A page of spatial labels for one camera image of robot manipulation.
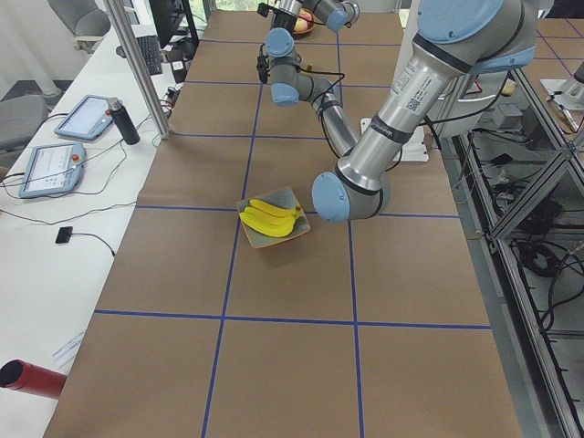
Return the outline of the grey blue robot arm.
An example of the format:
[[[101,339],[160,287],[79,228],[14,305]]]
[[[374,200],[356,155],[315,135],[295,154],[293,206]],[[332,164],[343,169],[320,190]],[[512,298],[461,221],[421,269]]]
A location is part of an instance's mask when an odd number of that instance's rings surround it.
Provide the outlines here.
[[[278,106],[308,102],[339,157],[334,171],[320,174],[312,186],[314,208],[330,222],[370,218],[385,208],[391,161],[454,78],[520,68],[536,51],[535,1],[422,1],[412,56],[359,135],[332,84],[300,71],[292,32],[302,9],[337,32],[357,21],[360,8],[353,1],[278,1],[257,7],[259,15],[274,16],[266,52],[257,60],[261,81],[269,84]]]
[[[263,17],[272,13],[271,27],[282,27],[292,33],[302,9],[309,11],[333,32],[339,32],[343,26],[351,27],[360,17],[360,7],[354,1],[269,1],[259,3],[256,12]]]

